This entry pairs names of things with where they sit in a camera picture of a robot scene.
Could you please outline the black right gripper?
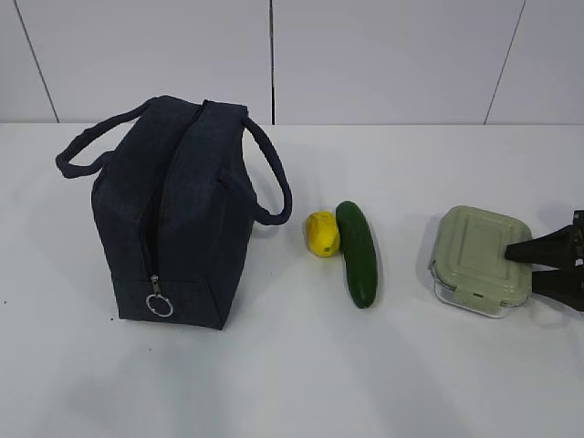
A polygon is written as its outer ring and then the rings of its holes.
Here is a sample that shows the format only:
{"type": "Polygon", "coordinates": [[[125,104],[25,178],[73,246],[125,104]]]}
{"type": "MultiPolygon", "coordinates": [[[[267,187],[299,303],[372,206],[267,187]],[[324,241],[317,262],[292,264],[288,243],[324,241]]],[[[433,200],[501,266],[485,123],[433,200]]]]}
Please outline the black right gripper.
{"type": "Polygon", "coordinates": [[[529,241],[508,245],[505,259],[532,265],[573,265],[576,270],[535,271],[532,291],[578,312],[583,303],[584,211],[576,210],[572,225],[529,241]]]}

